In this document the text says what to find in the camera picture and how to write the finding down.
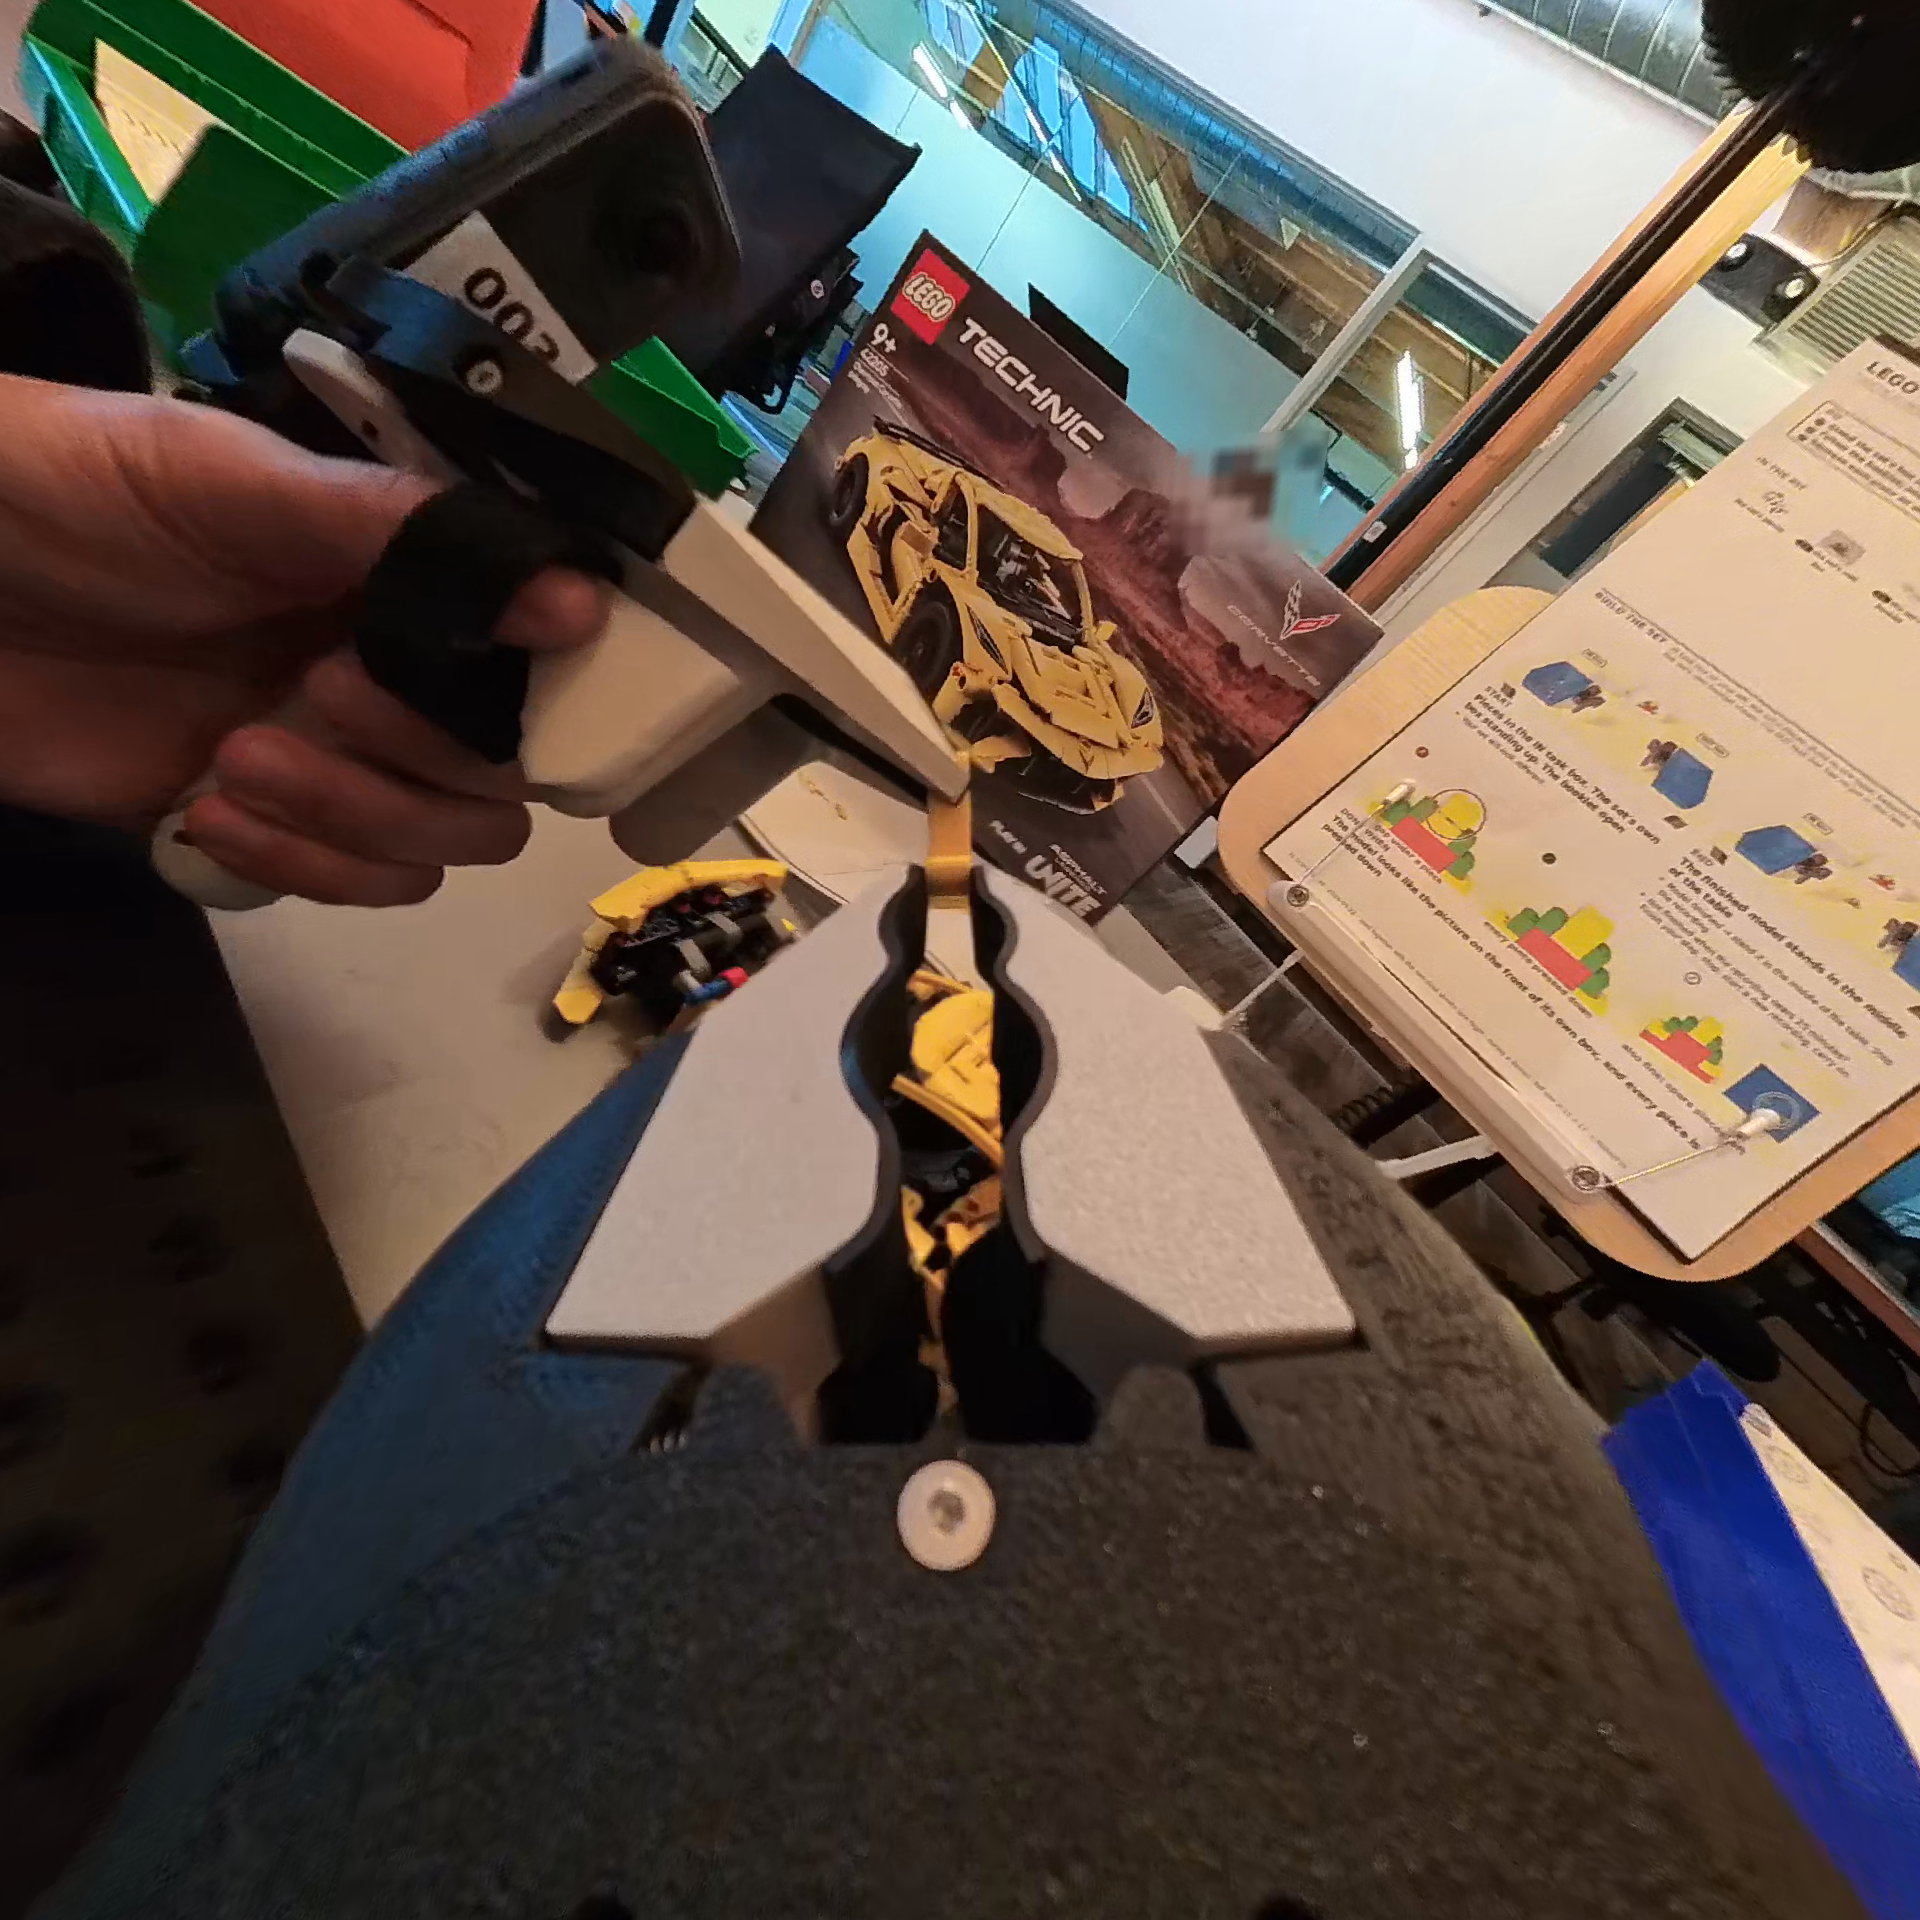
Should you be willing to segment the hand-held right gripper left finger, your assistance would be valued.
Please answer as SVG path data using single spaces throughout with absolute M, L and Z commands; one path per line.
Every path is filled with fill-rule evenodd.
M 926 933 L 924 868 L 886 868 L 698 1021 L 551 1344 L 757 1368 L 828 1441 L 924 1438 L 927 1309 L 885 1100 Z

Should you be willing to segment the blue plastic bin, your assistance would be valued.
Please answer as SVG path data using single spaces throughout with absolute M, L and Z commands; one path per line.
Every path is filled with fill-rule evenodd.
M 1869 1671 L 1702 1360 L 1607 1453 L 1721 1697 L 1869 1914 L 1917 1914 L 1917 1674 Z

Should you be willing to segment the person's left hand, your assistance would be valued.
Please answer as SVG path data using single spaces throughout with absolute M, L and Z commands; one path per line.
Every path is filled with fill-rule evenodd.
M 377 687 L 366 578 L 435 485 L 159 394 L 3 380 L 3 799 L 321 904 L 525 848 L 531 791 Z

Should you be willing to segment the yellow toy brick car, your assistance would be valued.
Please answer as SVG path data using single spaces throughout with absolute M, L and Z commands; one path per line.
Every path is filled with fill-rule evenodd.
M 626 998 L 650 1014 L 674 1014 L 670 1038 L 679 1047 L 655 1050 L 665 1090 L 698 1021 L 803 937 L 783 910 L 783 880 L 786 868 L 767 858 L 683 862 L 623 880 L 591 901 L 555 1012 L 565 1023 L 587 1023 Z M 905 992 L 907 1064 L 885 1108 L 903 1150 L 903 1226 L 924 1282 L 922 1354 L 935 1383 L 945 1284 L 998 1213 L 998 1076 L 987 988 L 924 954 Z

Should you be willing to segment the red plastic bin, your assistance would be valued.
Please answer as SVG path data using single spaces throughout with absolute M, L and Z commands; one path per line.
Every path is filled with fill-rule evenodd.
M 518 82 L 540 1 L 204 1 L 402 148 L 421 148 Z

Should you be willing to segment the green plastic storage bin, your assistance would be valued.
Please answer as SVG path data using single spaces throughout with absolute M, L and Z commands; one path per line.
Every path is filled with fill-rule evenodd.
M 586 389 L 708 495 L 748 444 L 665 346 L 739 240 L 705 118 L 612 34 L 417 153 L 195 5 L 36 5 L 18 78 L 54 176 L 171 352 L 299 324 L 303 264 L 410 274 Z

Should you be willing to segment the white instruction booklet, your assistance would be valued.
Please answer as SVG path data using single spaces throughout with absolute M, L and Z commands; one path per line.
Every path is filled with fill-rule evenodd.
M 922 801 L 871 783 L 834 759 L 811 759 L 745 807 L 739 826 L 786 866 L 790 880 L 844 903 L 891 868 L 922 866 L 927 815 Z

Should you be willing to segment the wooden board with instruction sheet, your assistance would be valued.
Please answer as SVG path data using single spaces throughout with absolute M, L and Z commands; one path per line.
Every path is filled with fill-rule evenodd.
M 1559 594 L 1436 614 L 1219 857 L 1594 1250 L 1730 1279 L 1916 1152 L 1917 366 L 1862 343 Z

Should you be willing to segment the toy car set box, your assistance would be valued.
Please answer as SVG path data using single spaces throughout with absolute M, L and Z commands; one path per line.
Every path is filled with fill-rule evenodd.
M 975 850 L 1087 922 L 1380 639 L 931 230 L 753 532 L 966 752 Z

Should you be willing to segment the dark perforated panel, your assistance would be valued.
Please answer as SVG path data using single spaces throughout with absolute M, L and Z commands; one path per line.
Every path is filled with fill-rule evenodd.
M 201 912 L 4 807 L 4 1914 L 109 1814 L 359 1341 Z

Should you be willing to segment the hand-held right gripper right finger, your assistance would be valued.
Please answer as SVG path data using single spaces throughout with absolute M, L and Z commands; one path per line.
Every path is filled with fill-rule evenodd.
M 993 989 L 998 1225 L 949 1279 L 956 1415 L 986 1445 L 1084 1445 L 1142 1368 L 1355 1349 L 1345 1298 L 1199 1025 L 1084 922 L 975 870 Z

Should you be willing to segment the black fuzzy microphone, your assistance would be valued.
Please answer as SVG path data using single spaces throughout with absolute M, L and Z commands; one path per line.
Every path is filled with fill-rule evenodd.
M 1817 168 L 1917 161 L 1916 1 L 1702 1 L 1700 34 L 1734 95 L 1781 106 Z

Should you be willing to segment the grey desk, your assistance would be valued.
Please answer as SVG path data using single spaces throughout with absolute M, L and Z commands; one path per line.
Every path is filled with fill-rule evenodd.
M 590 901 L 630 872 L 601 822 L 540 809 L 514 864 L 426 903 L 209 919 L 364 1327 L 654 1038 L 623 1000 L 546 1023 Z

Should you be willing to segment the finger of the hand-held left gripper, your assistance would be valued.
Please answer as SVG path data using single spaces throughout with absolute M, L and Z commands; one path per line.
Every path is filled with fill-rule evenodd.
M 781 694 L 935 799 L 969 791 L 969 762 L 909 673 L 750 528 L 711 501 L 692 502 L 661 572 L 721 616 L 772 668 Z

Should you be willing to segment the person's left forearm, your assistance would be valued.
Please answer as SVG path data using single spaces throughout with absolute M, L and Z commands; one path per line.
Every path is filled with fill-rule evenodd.
M 65 196 L 42 136 L 3 113 L 3 373 L 149 392 L 138 288 L 108 234 Z

